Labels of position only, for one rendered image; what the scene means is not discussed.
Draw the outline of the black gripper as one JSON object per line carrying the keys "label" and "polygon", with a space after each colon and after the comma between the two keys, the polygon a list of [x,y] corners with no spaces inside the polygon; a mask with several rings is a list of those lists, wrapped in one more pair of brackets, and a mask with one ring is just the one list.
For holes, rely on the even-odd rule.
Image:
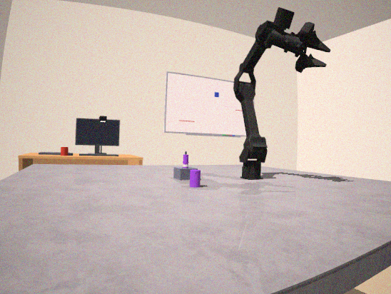
{"label": "black gripper", "polygon": [[307,47],[330,52],[331,50],[319,40],[314,30],[314,23],[306,22],[302,29],[300,30],[300,36],[293,36],[293,32],[286,34],[282,42],[282,49],[287,53],[288,51],[293,52],[295,57],[298,58],[295,64],[296,71],[302,73],[305,68],[312,67],[326,67],[326,63],[313,58],[312,54],[309,56],[306,55]]}

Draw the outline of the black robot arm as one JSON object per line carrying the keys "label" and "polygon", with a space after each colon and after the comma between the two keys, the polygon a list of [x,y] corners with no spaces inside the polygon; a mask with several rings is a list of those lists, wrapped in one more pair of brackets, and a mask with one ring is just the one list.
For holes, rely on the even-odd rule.
{"label": "black robot arm", "polygon": [[[256,87],[254,68],[266,49],[271,48],[272,45],[282,48],[284,36],[287,34],[284,29],[290,29],[293,16],[294,12],[278,7],[274,22],[267,20],[258,27],[255,33],[255,43],[239,66],[239,72],[234,78],[233,90],[235,97],[241,102],[246,132],[243,150],[239,156],[239,161],[243,163],[241,178],[244,179],[263,179],[260,177],[261,162],[265,162],[268,152],[266,139],[259,134],[253,103]],[[251,82],[239,81],[243,72],[249,74]],[[248,161],[248,159],[257,160]]]}

